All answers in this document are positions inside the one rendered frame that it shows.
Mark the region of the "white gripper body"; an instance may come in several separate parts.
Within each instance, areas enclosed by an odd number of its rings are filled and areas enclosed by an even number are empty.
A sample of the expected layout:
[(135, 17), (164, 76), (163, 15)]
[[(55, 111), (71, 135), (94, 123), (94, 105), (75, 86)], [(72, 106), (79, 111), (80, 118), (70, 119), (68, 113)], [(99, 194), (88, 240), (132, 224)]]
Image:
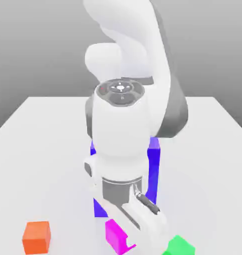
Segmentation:
[(163, 252), (167, 249), (166, 217), (150, 200), (144, 198), (140, 201), (132, 197), (128, 203), (117, 206), (105, 199), (96, 201), (107, 212), (109, 220), (115, 220), (126, 232), (128, 246), (136, 244), (138, 252)]

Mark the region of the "small magenta cube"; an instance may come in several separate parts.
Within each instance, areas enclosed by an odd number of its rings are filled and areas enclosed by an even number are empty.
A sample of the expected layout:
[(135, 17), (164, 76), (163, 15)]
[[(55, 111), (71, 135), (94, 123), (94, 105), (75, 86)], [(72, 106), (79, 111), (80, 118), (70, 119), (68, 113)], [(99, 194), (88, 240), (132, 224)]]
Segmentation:
[(117, 255), (124, 255), (136, 247), (136, 244), (127, 245), (128, 235), (113, 219), (105, 222), (105, 237)]

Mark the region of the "small green cube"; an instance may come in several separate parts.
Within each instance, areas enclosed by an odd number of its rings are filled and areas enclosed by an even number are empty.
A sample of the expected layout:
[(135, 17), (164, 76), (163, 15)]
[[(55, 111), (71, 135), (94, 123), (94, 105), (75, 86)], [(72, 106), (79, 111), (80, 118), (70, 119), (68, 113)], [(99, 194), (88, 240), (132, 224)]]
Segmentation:
[(176, 235), (169, 241), (168, 248), (162, 255), (195, 255), (195, 247)]

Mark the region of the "small orange cube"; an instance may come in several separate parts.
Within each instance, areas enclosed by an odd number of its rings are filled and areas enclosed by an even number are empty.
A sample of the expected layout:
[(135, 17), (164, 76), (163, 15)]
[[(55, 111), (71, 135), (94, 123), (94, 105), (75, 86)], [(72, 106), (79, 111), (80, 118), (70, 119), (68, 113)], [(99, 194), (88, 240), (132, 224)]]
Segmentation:
[(47, 254), (51, 240), (48, 221), (28, 222), (26, 224), (22, 244), (26, 255)]

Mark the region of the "large blue box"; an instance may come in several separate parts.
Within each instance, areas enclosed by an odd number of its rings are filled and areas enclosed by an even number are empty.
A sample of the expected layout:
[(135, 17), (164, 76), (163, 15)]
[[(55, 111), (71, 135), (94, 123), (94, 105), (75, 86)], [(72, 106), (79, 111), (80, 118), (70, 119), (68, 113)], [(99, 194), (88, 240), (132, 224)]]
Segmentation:
[[(160, 144), (156, 137), (150, 138), (147, 155), (149, 159), (149, 176), (148, 176), (148, 191), (146, 197), (154, 204), (156, 204), (157, 190), (158, 190), (158, 175), (159, 175), (159, 163), (160, 163)], [(90, 154), (96, 154), (94, 144), (91, 141)], [(94, 216), (95, 218), (107, 218), (107, 212), (103, 207), (94, 199)]]

